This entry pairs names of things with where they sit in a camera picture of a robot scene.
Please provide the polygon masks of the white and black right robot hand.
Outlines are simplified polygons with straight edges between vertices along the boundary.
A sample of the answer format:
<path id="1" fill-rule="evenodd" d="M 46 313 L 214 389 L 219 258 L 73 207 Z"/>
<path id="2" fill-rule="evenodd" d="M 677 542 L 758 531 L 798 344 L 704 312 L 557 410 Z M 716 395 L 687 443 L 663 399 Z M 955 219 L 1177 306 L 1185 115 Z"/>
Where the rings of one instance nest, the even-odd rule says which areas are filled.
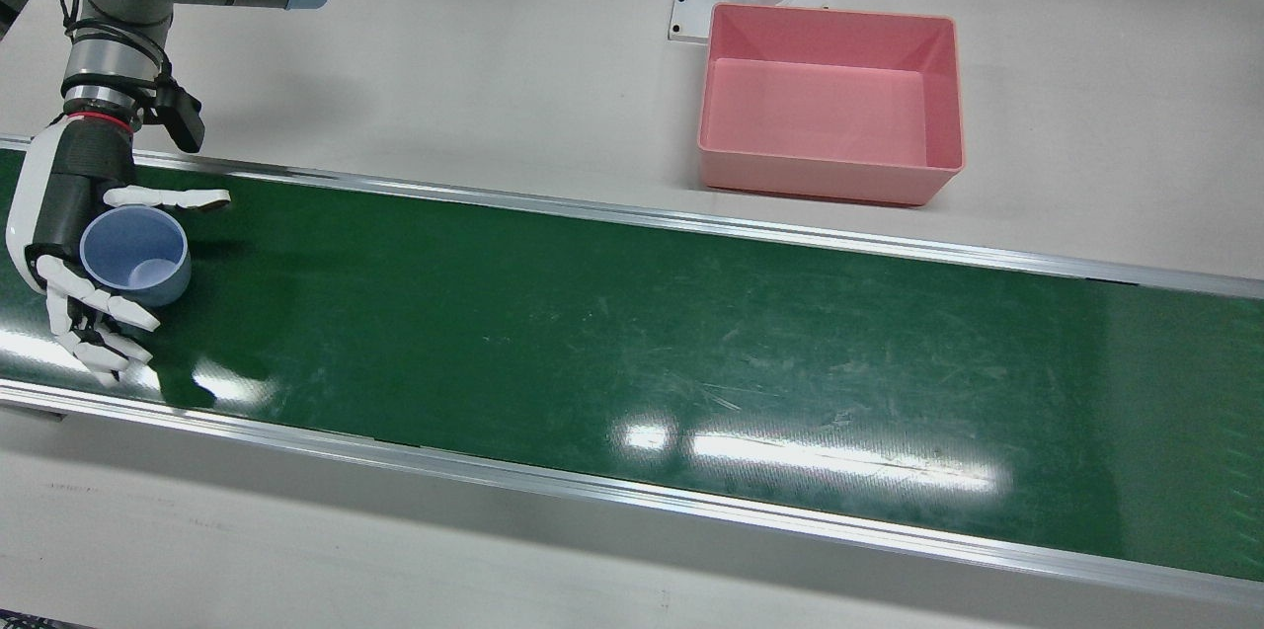
<path id="1" fill-rule="evenodd" d="M 159 320 L 116 285 L 102 285 L 81 261 L 81 239 L 110 210 L 214 210 L 228 189 L 152 189 L 137 181 L 131 129 L 118 117 L 72 115 L 32 139 L 5 229 L 15 270 L 43 296 L 51 338 L 102 386 L 118 386 L 152 354 L 120 330 L 152 332 Z"/>

